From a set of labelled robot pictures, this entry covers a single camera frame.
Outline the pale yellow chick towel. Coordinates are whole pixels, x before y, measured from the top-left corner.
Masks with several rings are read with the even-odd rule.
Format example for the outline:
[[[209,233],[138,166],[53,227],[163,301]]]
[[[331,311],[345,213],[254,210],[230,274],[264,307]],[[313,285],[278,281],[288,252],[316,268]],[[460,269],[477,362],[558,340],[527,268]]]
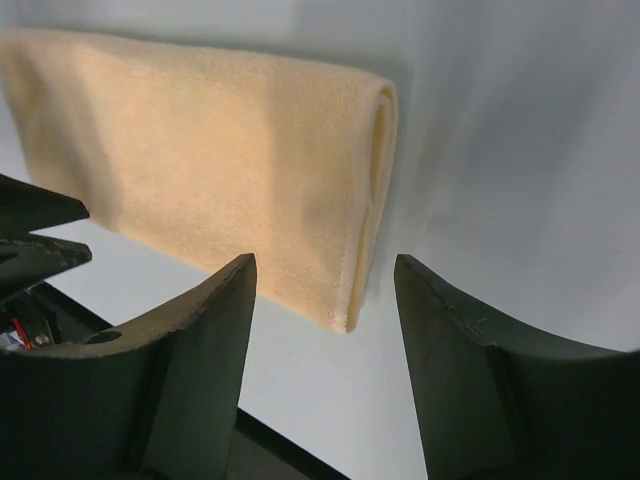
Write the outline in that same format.
[[[395,84],[339,65],[13,29],[1,86],[32,181],[104,228],[354,330],[393,170]]]

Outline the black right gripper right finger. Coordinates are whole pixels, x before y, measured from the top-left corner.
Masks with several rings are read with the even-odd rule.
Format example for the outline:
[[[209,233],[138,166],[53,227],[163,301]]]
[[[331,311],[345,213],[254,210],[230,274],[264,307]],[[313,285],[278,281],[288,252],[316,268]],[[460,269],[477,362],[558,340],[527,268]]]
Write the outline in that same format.
[[[432,479],[635,479],[639,355],[527,325],[416,258],[396,302]]]

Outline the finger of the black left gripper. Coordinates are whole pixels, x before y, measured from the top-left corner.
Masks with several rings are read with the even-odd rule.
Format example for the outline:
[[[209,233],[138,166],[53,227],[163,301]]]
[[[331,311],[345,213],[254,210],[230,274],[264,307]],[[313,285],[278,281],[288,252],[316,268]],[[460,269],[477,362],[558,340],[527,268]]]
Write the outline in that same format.
[[[87,219],[85,205],[17,179],[1,176],[1,234],[30,233]]]
[[[1,299],[9,300],[91,260],[91,250],[82,243],[34,234],[2,237]]]

